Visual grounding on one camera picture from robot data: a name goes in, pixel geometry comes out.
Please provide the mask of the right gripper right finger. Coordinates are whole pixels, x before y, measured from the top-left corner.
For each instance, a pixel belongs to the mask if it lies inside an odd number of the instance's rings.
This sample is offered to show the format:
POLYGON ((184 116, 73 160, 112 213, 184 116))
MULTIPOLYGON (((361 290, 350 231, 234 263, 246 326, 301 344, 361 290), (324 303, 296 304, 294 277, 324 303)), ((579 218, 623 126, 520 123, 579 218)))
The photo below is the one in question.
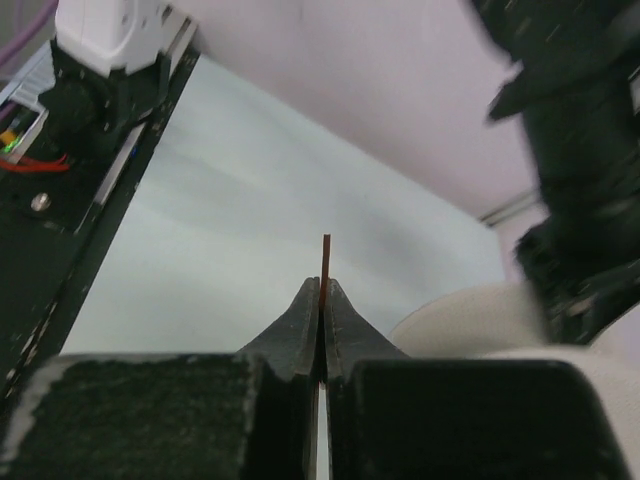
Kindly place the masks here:
POLYGON ((595 389, 556 360, 417 358, 325 310, 333 479, 631 479, 595 389))

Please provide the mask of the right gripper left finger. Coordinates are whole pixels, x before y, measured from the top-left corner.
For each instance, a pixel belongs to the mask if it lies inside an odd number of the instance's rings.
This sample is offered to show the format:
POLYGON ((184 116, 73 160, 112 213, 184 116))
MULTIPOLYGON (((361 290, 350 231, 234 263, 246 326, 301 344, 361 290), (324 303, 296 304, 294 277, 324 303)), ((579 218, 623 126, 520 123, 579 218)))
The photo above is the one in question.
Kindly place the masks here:
POLYGON ((305 280, 235 353, 50 359, 2 433, 2 477, 314 478, 319 293, 305 280))

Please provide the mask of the white perforated cable spool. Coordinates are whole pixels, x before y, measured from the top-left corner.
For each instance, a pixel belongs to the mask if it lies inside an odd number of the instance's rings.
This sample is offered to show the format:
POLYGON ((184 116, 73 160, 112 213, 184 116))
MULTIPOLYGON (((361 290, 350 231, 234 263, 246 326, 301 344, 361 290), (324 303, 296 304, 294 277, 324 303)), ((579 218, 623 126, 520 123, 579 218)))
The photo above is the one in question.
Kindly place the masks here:
POLYGON ((433 300, 391 332, 417 358, 564 361, 595 389, 634 478, 639 476, 639 310, 585 346, 554 345, 532 288, 498 283, 433 300))

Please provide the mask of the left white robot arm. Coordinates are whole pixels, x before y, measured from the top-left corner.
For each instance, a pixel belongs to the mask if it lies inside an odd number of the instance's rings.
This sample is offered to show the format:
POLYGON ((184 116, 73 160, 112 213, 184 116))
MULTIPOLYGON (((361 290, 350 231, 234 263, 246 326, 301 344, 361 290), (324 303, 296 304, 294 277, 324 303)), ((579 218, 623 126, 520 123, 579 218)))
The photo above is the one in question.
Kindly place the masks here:
POLYGON ((236 350, 321 272, 409 351, 587 344, 639 257, 631 1, 183 1, 201 56, 63 352, 236 350))

